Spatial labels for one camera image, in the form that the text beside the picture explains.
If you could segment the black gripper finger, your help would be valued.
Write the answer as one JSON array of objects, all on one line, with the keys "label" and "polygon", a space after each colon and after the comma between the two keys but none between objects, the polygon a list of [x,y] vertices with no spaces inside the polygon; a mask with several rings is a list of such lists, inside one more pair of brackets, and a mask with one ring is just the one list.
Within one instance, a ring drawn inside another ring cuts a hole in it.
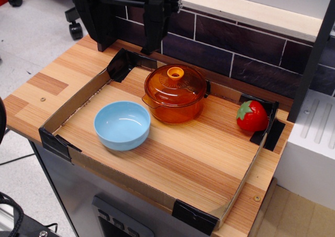
[{"label": "black gripper finger", "polygon": [[144,5],[143,22],[147,38],[146,44],[141,50],[144,54],[149,55],[161,47],[164,28],[166,26],[165,22],[167,20],[164,5],[165,0],[149,0]]},{"label": "black gripper finger", "polygon": [[90,37],[97,40],[106,34],[114,37],[114,16],[112,8],[100,0],[73,0],[76,10]]}]

